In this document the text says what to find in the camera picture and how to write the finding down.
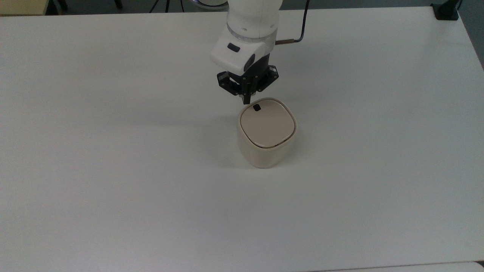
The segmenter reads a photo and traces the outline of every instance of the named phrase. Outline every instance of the container lid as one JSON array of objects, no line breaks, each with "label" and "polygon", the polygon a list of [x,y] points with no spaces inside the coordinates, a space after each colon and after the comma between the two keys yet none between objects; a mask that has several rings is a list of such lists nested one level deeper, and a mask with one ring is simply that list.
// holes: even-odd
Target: container lid
[{"label": "container lid", "polygon": [[240,122],[245,135],[262,148],[283,143],[295,129],[294,119],[287,108],[270,98],[248,107],[241,114]]}]

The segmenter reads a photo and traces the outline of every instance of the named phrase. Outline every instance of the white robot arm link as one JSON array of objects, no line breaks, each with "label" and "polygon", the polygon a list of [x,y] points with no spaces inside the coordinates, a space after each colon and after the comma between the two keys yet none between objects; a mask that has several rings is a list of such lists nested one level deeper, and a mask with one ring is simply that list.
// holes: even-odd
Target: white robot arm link
[{"label": "white robot arm link", "polygon": [[211,53],[225,72],[219,86],[250,103],[251,95],[263,91],[278,77],[269,65],[274,48],[282,0],[228,0],[227,25]]}]

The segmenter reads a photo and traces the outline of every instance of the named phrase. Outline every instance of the cable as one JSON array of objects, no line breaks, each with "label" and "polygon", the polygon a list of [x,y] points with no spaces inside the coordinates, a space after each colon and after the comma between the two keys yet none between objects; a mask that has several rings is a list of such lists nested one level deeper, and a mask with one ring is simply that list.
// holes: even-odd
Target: cable
[{"label": "cable", "polygon": [[304,29],[306,27],[306,16],[307,16],[307,9],[309,8],[309,1],[310,0],[306,0],[306,6],[304,8],[304,17],[302,18],[302,28],[301,28],[301,36],[299,37],[299,39],[297,40],[294,40],[294,39],[287,39],[287,40],[279,40],[279,41],[275,41],[275,44],[276,45],[285,45],[285,44],[292,44],[292,43],[298,43],[300,41],[303,40],[303,37],[304,37]]},{"label": "cable", "polygon": [[151,13],[151,12],[154,10],[154,8],[155,8],[156,4],[158,3],[158,1],[159,1],[159,0],[156,0],[156,2],[154,3],[153,7],[152,7],[152,8],[151,8],[151,10],[150,10],[150,13]]}]

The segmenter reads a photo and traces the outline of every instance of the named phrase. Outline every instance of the floor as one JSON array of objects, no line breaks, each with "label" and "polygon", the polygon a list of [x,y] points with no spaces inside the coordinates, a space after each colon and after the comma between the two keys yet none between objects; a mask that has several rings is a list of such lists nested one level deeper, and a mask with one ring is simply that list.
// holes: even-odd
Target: floor
[{"label": "floor", "polygon": [[[148,13],[156,0],[121,0],[122,9],[117,9],[114,0],[66,0],[69,9],[61,12],[63,15],[81,14],[116,14],[116,13]],[[203,12],[204,10],[192,4],[192,0],[159,0],[153,9],[154,13],[165,12],[169,1],[168,12],[182,12],[180,1],[185,12]],[[442,3],[445,0],[313,0],[311,9],[334,8],[366,8],[366,7],[407,7],[429,6],[431,3]],[[284,0],[281,9],[303,9],[304,0]],[[477,52],[481,65],[484,67],[484,0],[463,0],[459,10],[469,37]]]}]

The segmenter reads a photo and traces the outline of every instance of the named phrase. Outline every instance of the white table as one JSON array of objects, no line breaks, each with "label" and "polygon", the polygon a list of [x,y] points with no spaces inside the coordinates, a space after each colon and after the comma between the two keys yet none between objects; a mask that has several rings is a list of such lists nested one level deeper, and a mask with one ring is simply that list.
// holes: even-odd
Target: white table
[{"label": "white table", "polygon": [[475,262],[446,263],[430,265],[409,265],[357,269],[352,272],[483,272],[484,268]]},{"label": "white table", "polygon": [[[279,38],[302,11],[281,12]],[[2,271],[294,272],[484,259],[484,72],[430,7],[311,10],[271,54],[293,152],[255,169],[224,13],[0,18]]]}]

